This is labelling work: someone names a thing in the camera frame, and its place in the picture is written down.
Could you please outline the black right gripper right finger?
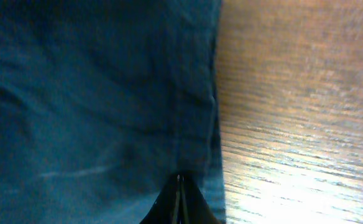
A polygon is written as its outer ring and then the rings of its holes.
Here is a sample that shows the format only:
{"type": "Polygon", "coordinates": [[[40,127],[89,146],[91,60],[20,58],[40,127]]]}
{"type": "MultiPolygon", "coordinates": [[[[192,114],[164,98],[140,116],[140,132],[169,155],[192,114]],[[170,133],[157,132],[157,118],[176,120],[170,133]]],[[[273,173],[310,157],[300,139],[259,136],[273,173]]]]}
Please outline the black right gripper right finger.
{"type": "Polygon", "coordinates": [[[220,224],[209,208],[203,194],[190,176],[180,176],[180,208],[179,223],[181,224],[220,224]]]}

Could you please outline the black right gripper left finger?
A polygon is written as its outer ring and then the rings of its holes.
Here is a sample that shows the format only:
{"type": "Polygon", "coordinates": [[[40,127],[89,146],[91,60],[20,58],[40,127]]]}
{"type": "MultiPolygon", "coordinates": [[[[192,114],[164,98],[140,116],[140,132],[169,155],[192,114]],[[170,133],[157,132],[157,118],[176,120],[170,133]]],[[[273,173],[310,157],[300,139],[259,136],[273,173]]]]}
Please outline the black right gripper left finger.
{"type": "Polygon", "coordinates": [[[180,176],[169,178],[140,224],[177,224],[180,208],[180,176]]]}

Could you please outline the navy blue shorts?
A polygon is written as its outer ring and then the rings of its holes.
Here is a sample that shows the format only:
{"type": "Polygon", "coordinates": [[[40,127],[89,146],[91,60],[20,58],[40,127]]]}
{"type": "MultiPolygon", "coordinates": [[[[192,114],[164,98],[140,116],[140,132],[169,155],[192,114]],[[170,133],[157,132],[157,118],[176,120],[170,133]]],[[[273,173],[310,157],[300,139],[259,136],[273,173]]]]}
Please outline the navy blue shorts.
{"type": "Polygon", "coordinates": [[[0,223],[140,223],[190,176],[226,221],[221,1],[0,1],[0,223]]]}

